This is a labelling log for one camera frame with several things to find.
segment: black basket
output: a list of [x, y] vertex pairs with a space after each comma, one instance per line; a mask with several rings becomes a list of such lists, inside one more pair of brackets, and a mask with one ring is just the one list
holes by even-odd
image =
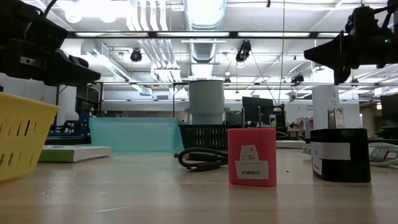
[[239, 124], [181, 124], [180, 131], [185, 149], [205, 147], [228, 150], [228, 129], [242, 128]]

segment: workbench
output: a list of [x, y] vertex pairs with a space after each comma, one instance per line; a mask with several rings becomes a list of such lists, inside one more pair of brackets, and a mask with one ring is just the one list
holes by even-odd
[[227, 167], [189, 172], [171, 153], [39, 164], [0, 183], [0, 223], [398, 223], [398, 169], [341, 184], [311, 167], [301, 150], [278, 149], [278, 185], [262, 188], [229, 185]]

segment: black cylinder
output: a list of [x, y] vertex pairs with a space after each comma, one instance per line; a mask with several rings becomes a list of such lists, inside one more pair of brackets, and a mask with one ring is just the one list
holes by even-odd
[[369, 183], [368, 134], [366, 129], [319, 129], [311, 131], [313, 175], [332, 182]]

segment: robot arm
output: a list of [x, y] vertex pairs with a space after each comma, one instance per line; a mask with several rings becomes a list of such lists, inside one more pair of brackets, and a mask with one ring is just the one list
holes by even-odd
[[100, 79], [82, 58], [60, 50], [68, 31], [20, 0], [0, 1], [0, 72], [46, 85], [79, 85]]
[[[304, 57], [333, 69], [336, 85], [345, 82], [351, 69], [360, 65], [384, 68], [386, 64], [398, 63], [398, 33], [388, 28], [392, 14], [398, 18], [398, 4], [394, 1], [389, 0], [388, 6], [381, 9], [356, 8], [345, 26], [347, 34], [341, 31], [331, 42], [304, 51]], [[388, 14], [379, 27], [375, 14], [382, 11]]]

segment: pink box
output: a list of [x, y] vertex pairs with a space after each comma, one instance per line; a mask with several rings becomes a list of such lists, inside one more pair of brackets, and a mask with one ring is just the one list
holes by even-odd
[[229, 183], [273, 187], [276, 185], [276, 130], [228, 130]]

